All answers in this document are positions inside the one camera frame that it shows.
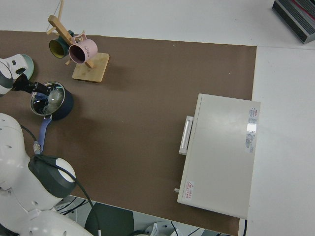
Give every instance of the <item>white table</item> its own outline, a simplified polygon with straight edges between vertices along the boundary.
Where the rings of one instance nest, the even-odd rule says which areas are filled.
[[[0,0],[0,30],[46,31],[59,0]],[[65,0],[63,24],[104,36],[258,46],[261,102],[249,236],[315,231],[315,42],[303,45],[272,0]]]

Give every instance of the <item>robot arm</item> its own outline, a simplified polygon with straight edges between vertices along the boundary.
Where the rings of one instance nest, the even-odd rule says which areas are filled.
[[[75,176],[65,160],[50,157],[45,161]],[[74,185],[60,170],[36,158],[30,160],[19,123],[0,113],[0,225],[22,236],[92,236],[53,208]]]
[[[0,97],[4,96],[12,88],[28,93],[40,92],[49,95],[50,90],[39,82],[32,83],[23,74],[28,65],[21,54],[10,58],[0,59]]]

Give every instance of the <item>wooden base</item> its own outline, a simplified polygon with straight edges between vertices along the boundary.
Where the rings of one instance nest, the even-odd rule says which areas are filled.
[[[88,68],[85,64],[77,64],[72,74],[73,79],[95,83],[102,82],[109,61],[109,54],[98,53],[91,61],[94,64],[93,68]]]

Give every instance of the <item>pot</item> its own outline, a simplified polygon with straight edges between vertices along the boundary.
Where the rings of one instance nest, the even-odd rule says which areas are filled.
[[[38,92],[34,92],[31,95],[31,110],[36,115],[44,117],[38,137],[41,153],[44,149],[48,125],[53,120],[59,120],[66,117],[73,107],[73,97],[62,84],[59,82],[46,82],[44,85],[50,90],[48,96]]]

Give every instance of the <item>brown table mat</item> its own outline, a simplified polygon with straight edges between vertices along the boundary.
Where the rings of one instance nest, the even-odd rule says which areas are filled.
[[[71,78],[75,64],[55,58],[54,34],[0,31],[0,58],[29,55],[32,80],[58,81],[74,97],[47,130],[44,154],[67,160],[95,201],[237,235],[239,219],[177,203],[186,115],[199,93],[251,100],[256,47],[90,36],[110,61],[100,84]],[[0,112],[38,136],[42,117],[30,94],[11,91]],[[24,133],[32,155],[32,139]],[[84,197],[79,188],[73,195]]]

